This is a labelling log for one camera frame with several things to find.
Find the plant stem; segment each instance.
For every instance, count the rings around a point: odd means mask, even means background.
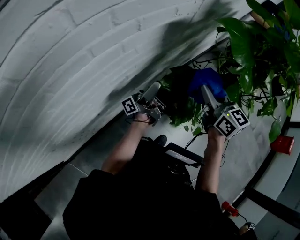
[[[297,34],[296,34],[296,43],[297,43],[297,40],[298,40],[298,32],[299,32],[299,30],[297,30]]]
[[[203,69],[205,69],[206,67],[207,67],[207,65],[209,64],[209,62],[208,63],[206,63],[206,65],[205,65],[205,67],[203,68]]]
[[[263,88],[261,87],[261,90],[262,90],[262,92],[263,92],[263,94],[264,94],[264,97],[266,98],[266,100],[268,101],[268,97],[267,97],[267,95],[266,95],[266,92],[263,90]]]
[[[255,58],[255,60],[258,60],[258,61],[264,61],[264,62],[269,62],[269,61],[267,61],[267,60],[264,60],[264,59],[259,59],[259,58]]]
[[[195,64],[195,61],[193,61],[193,67],[194,67],[194,69],[200,69],[200,68]]]
[[[195,61],[196,63],[204,63],[204,62],[209,62],[209,61],[214,61],[214,60],[218,60],[220,58],[226,58],[226,57],[218,57],[218,58],[213,58],[213,59],[209,59],[209,60],[205,60],[205,61]]]
[[[217,35],[216,35],[216,42],[215,42],[215,45],[218,45],[218,35],[219,35],[219,32],[218,32]]]
[[[243,97],[246,97],[246,96],[253,97],[253,98],[260,98],[260,96],[255,96],[255,95],[251,95],[251,94],[245,94],[245,95],[243,95]]]

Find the white brick wall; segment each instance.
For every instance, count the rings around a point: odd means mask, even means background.
[[[237,17],[249,12],[232,2]],[[67,160],[125,96],[212,46],[212,4],[214,18],[229,13],[212,0],[11,0],[0,12],[0,202]]]

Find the pothos plant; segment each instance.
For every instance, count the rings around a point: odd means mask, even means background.
[[[247,0],[247,3],[267,28],[255,21],[219,19],[223,27],[217,28],[218,34],[227,32],[229,41],[213,60],[217,61],[217,71],[231,101],[246,108],[248,115],[254,113],[254,102],[259,102],[261,108],[257,116],[273,116],[269,132],[272,142],[281,131],[279,120],[274,116],[278,101],[283,101],[286,115],[291,116],[294,100],[299,98],[300,36],[293,29],[300,30],[300,8],[294,0],[284,0],[286,12],[278,8],[274,16],[255,0]],[[195,70],[187,66],[171,70],[172,74],[161,81],[163,89],[171,94],[167,114],[175,126],[190,121],[196,135],[203,131],[203,106],[187,94]]]

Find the green leaf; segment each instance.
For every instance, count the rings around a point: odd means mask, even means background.
[[[300,72],[300,55],[298,52],[295,52],[292,50],[291,46],[289,44],[284,45],[284,52],[285,52],[285,57],[292,67],[292,71],[299,73]]]
[[[197,134],[199,134],[199,133],[201,133],[201,132],[202,132],[201,127],[197,127],[197,128],[194,130],[193,135],[196,136]]]
[[[245,93],[250,94],[253,92],[253,75],[251,68],[245,68],[240,77],[239,83]]]
[[[195,116],[199,117],[201,115],[202,112],[202,104],[196,104],[196,108],[195,108]]]
[[[286,77],[286,83],[287,89],[293,89],[295,87],[295,85],[297,84],[297,79],[298,79],[299,73],[293,71],[293,68],[290,67],[290,69],[288,69],[287,71],[287,77]]]
[[[289,32],[289,34],[290,34],[290,40],[294,40],[294,39],[296,39],[296,36],[295,36],[295,34],[294,34],[294,32],[293,32],[293,28],[292,28],[292,26],[290,25],[290,22],[286,19],[286,17],[285,17],[285,15],[284,15],[284,13],[283,13],[283,11],[279,11],[278,12],[278,15],[282,18],[282,20],[285,22],[285,27],[286,27],[286,29],[287,29],[287,31]]]
[[[197,118],[193,118],[193,120],[192,120],[192,125],[194,126],[194,127],[196,127],[196,123],[197,123]]]
[[[297,53],[300,52],[300,48],[299,48],[298,44],[296,44],[295,42],[290,42],[290,47],[293,52],[297,52]]]
[[[226,28],[223,28],[223,27],[217,27],[217,32],[220,33],[220,32],[227,32]]]
[[[285,10],[289,15],[289,22],[295,29],[300,29],[300,8],[294,0],[284,0]]]
[[[274,27],[274,25],[278,27],[281,26],[279,20],[271,13],[269,13],[268,10],[261,6],[261,4],[259,4],[257,1],[247,0],[246,2],[249,5],[249,7],[251,7],[251,9],[260,17],[262,17],[270,27]]]
[[[279,83],[280,83],[281,85],[283,85],[283,87],[286,89],[287,82],[286,82],[286,80],[283,78],[283,76],[280,76],[280,78],[279,78]]]
[[[283,34],[280,34],[275,28],[268,28],[267,31],[262,33],[264,37],[277,49],[281,50],[285,44],[285,38]]]
[[[253,35],[263,34],[266,29],[256,21],[244,21],[245,26]]]
[[[296,99],[299,99],[299,85],[296,86]]]
[[[253,103],[253,99],[248,99],[247,100],[247,108],[249,109],[250,113],[254,112],[254,103]]]
[[[278,120],[275,120],[271,125],[271,130],[269,132],[269,141],[270,143],[274,142],[277,137],[280,135],[281,126]]]
[[[253,42],[254,39],[247,30],[245,24],[236,18],[219,19],[229,33],[230,47],[234,59],[244,68],[251,68],[255,65]]]
[[[295,96],[296,96],[296,92],[293,91],[291,93],[290,101],[288,102],[288,105],[286,107],[286,115],[288,117],[290,117],[291,114],[292,114],[292,110],[293,110],[293,107],[294,107]]]
[[[274,114],[275,108],[278,106],[276,98],[270,98],[261,109],[258,109],[257,116],[271,116]]]
[[[161,84],[161,86],[162,86],[163,88],[170,89],[170,88],[171,88],[171,85],[172,85],[172,83],[173,83],[173,80],[174,80],[174,75],[173,75],[173,73],[171,73],[171,74],[165,75],[165,76],[159,81],[159,83]]]
[[[236,102],[236,103],[239,101],[240,85],[238,82],[236,82],[233,85],[230,85],[225,91],[226,91],[230,101]]]
[[[266,80],[264,81],[264,83],[266,84],[267,89],[269,91],[270,97],[272,96],[272,80],[273,80],[273,78],[274,78],[274,71],[271,70],[269,72],[269,75],[267,76]]]
[[[290,99],[291,99],[291,90],[290,89],[287,89],[286,92],[285,92],[285,95],[284,97],[281,99],[281,101],[285,104],[285,106],[287,107],[289,102],[290,102]]]
[[[171,124],[177,127],[182,123],[190,121],[194,116],[195,107],[196,102],[191,97],[187,97],[186,100],[182,99],[182,101],[177,102],[176,107],[168,112],[168,115],[172,120]]]
[[[239,83],[245,93],[250,94],[253,92],[253,75],[251,68],[233,68],[230,67],[228,71],[235,75],[240,75]]]
[[[235,75],[241,75],[243,70],[244,70],[243,67],[238,67],[238,68],[230,67],[230,68],[228,68],[228,71],[232,74],[235,74]]]

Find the floor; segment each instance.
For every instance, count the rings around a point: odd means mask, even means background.
[[[208,55],[199,60],[209,59]],[[275,116],[285,121],[285,107],[281,102],[275,111]],[[255,105],[255,113],[261,108]],[[125,122],[126,116],[120,117],[113,124],[101,132],[75,159],[53,179],[53,181],[36,198],[37,204],[52,219],[42,239],[68,239],[62,222],[62,213],[70,201],[80,178],[86,177],[93,169],[101,169],[102,163],[112,151],[117,142],[125,134],[129,124]],[[250,115],[250,126],[240,134],[232,138],[225,153],[225,163],[221,168],[218,198],[232,202],[245,185],[256,173],[266,155],[270,151],[268,139],[272,117],[257,117]],[[184,125],[174,127],[169,125],[168,117],[163,116],[155,127],[148,130],[146,136],[155,139],[165,134],[168,143],[173,142],[185,147],[193,138],[191,132],[184,130]],[[200,156],[203,156],[207,144],[207,136],[198,137],[188,148]],[[195,185],[199,168],[187,167],[192,183]]]

